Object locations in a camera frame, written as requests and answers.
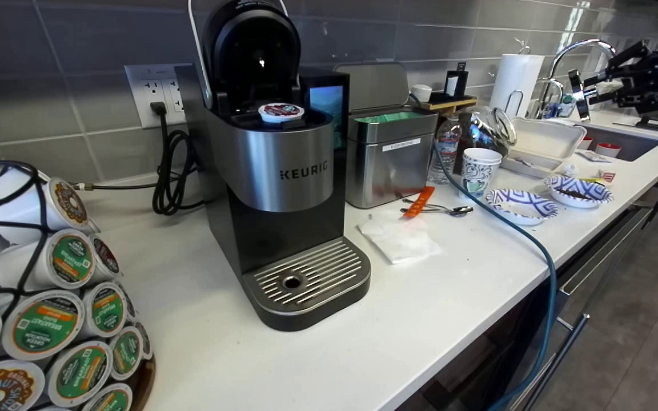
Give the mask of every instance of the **electrical outlet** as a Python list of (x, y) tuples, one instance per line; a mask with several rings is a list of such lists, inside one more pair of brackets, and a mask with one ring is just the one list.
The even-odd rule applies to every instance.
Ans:
[(166, 124), (185, 124), (183, 96), (179, 92), (177, 72), (171, 65), (131, 65), (124, 68), (141, 120), (141, 128), (161, 125), (151, 104), (165, 104)]

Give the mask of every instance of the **wall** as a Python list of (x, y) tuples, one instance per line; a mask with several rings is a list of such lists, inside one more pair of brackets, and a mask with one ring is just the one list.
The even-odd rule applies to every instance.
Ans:
[[(307, 65), (397, 60), (412, 83), (438, 84), (463, 60), (480, 98), (498, 56), (518, 41), (542, 56), (588, 38), (658, 41), (658, 6), (630, 0), (287, 0), (287, 9)], [(195, 63), (183, 0), (0, 0), (2, 153), (74, 181), (154, 172), (161, 137), (140, 128), (124, 65), (161, 63)]]

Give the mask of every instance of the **kitchen faucet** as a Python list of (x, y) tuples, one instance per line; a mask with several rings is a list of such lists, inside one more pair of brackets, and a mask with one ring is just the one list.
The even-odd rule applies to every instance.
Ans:
[(551, 88), (556, 83), (556, 73), (558, 73), (558, 66), (559, 66), (562, 57), (567, 57), (570, 52), (574, 52), (579, 48), (590, 48), (590, 46), (591, 48), (602, 48), (608, 56), (608, 60), (612, 60), (616, 56), (616, 50), (611, 43), (602, 41), (602, 39), (586, 39), (586, 41), (570, 43), (562, 50), (558, 50), (556, 57), (554, 57), (549, 77), (544, 83), (544, 92), (542, 92), (539, 108), (536, 108), (536, 120), (542, 120), (544, 109), (551, 106)]

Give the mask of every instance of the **white countertop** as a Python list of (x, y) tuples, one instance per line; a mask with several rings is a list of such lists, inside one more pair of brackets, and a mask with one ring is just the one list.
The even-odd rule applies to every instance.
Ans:
[[(612, 201), (567, 211), (532, 234), (556, 262), (658, 181), (658, 146), (612, 162)], [(501, 188), (528, 188), (502, 175)], [(268, 329), (221, 256), (205, 212), (148, 211), (151, 192), (89, 195), (89, 212), (117, 251), (125, 289), (151, 332), (158, 378), (148, 410), (394, 410), (453, 362), (546, 277), (536, 251), (485, 212), (423, 216), (444, 253), (391, 268), (356, 224), (380, 211), (347, 209), (346, 236), (373, 261), (366, 300), (297, 333)], [(437, 203), (456, 203), (450, 188)]]

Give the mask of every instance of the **keurig coffee maker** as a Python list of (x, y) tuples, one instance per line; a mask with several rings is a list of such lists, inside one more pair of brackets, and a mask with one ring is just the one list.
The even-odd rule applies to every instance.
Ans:
[[(218, 196), (210, 229), (261, 320), (307, 329), (371, 286), (369, 259), (343, 238), (346, 144), (307, 101), (300, 35), (279, 9), (233, 0), (199, 48), (201, 88), (181, 75), (181, 90)], [(287, 122), (261, 117), (286, 108)]]

